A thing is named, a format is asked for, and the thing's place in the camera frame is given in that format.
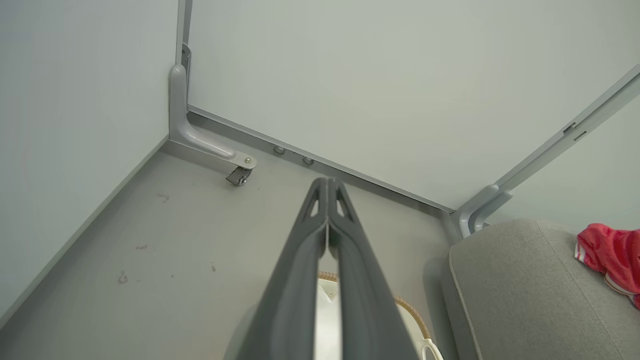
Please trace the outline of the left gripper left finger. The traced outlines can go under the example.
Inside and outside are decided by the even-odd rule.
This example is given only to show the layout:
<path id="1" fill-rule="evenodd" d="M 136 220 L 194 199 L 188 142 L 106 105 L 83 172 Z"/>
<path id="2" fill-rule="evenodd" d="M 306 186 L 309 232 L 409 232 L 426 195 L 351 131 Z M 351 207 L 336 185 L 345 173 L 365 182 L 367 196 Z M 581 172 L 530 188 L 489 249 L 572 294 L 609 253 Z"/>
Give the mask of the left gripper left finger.
<path id="1" fill-rule="evenodd" d="M 225 360 L 314 360 L 319 261 L 326 251 L 328 181 L 309 188 L 261 299 L 237 326 Z"/>

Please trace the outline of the short grey partition foot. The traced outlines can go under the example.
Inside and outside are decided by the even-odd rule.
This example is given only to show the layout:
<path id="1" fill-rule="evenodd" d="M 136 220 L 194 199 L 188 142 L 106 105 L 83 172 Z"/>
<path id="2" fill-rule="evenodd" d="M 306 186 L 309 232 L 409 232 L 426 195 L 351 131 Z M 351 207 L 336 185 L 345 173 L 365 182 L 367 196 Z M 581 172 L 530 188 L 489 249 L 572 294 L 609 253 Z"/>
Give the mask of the short grey partition foot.
<path id="1" fill-rule="evenodd" d="M 482 230 L 486 226 L 487 219 L 503 207 L 513 196 L 511 191 L 502 191 L 474 212 L 470 217 L 471 234 Z"/>
<path id="2" fill-rule="evenodd" d="M 498 194 L 498 191 L 498 185 L 490 184 L 451 214 L 452 222 L 460 239 L 464 239 L 472 233 L 471 217 L 479 212 L 484 205 L 487 205 Z"/>

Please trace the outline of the grey fabric sofa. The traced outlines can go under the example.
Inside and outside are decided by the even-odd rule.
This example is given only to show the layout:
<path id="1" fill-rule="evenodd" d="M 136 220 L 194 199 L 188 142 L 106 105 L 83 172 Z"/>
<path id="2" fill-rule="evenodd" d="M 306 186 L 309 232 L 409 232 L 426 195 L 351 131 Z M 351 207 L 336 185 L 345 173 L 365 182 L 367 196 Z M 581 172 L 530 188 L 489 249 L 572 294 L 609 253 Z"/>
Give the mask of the grey fabric sofa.
<path id="1" fill-rule="evenodd" d="M 577 234 L 514 219 L 451 246 L 441 285 L 460 360 L 640 360 L 640 310 L 574 258 Z"/>

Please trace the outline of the black caster wheel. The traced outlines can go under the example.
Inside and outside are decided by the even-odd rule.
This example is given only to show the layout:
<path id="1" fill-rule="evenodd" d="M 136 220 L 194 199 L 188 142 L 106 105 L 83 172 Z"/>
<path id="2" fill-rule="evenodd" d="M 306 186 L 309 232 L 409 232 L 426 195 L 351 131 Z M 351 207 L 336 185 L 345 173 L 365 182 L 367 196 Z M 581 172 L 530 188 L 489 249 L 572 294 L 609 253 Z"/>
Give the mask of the black caster wheel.
<path id="1" fill-rule="evenodd" d="M 226 177 L 226 180 L 235 187 L 243 186 L 252 173 L 252 169 L 247 169 L 238 166 L 235 170 L 231 171 Z"/>

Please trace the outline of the red and white striped garment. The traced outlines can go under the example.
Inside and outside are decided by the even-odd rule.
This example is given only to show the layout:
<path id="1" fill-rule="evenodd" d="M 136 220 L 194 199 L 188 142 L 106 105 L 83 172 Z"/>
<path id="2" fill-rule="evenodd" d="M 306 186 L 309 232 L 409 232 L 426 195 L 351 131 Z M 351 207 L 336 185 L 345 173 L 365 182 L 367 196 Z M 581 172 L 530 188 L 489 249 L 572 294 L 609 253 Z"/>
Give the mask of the red and white striped garment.
<path id="1" fill-rule="evenodd" d="M 612 291 L 640 310 L 640 228 L 590 224 L 576 235 L 574 258 L 600 273 Z"/>

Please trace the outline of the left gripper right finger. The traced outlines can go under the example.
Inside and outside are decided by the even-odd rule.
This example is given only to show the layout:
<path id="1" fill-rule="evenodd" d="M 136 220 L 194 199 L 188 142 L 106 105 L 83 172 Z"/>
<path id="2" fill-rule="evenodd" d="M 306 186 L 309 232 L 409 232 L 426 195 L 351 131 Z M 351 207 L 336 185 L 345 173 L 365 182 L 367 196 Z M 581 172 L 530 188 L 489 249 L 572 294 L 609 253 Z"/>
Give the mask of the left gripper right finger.
<path id="1" fill-rule="evenodd" d="M 328 243 L 340 285 L 342 360 L 419 360 L 344 183 L 331 177 L 327 191 Z"/>

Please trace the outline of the long grey partition foot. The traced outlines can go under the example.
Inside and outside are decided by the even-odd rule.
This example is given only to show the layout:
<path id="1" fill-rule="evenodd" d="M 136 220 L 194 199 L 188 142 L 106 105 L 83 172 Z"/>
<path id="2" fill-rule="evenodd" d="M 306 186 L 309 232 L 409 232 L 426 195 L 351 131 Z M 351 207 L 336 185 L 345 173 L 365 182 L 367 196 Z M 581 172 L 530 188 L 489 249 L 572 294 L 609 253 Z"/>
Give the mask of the long grey partition foot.
<path id="1" fill-rule="evenodd" d="M 241 169 L 256 168 L 256 158 L 215 140 L 190 124 L 187 89 L 187 71 L 182 64 L 175 64 L 169 76 L 169 140 Z"/>

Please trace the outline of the white wicker laundry basket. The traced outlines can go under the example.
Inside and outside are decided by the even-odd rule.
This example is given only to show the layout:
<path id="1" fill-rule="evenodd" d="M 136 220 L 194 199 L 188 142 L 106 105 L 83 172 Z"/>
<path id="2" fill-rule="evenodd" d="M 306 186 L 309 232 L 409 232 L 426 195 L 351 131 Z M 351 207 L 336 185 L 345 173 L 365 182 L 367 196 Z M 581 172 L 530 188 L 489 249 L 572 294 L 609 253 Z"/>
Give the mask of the white wicker laundry basket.
<path id="1" fill-rule="evenodd" d="M 444 360 L 419 312 L 405 299 L 394 297 L 398 312 L 420 360 Z M 314 360 L 342 360 L 342 323 L 339 278 L 332 272 L 320 272 L 314 330 Z"/>

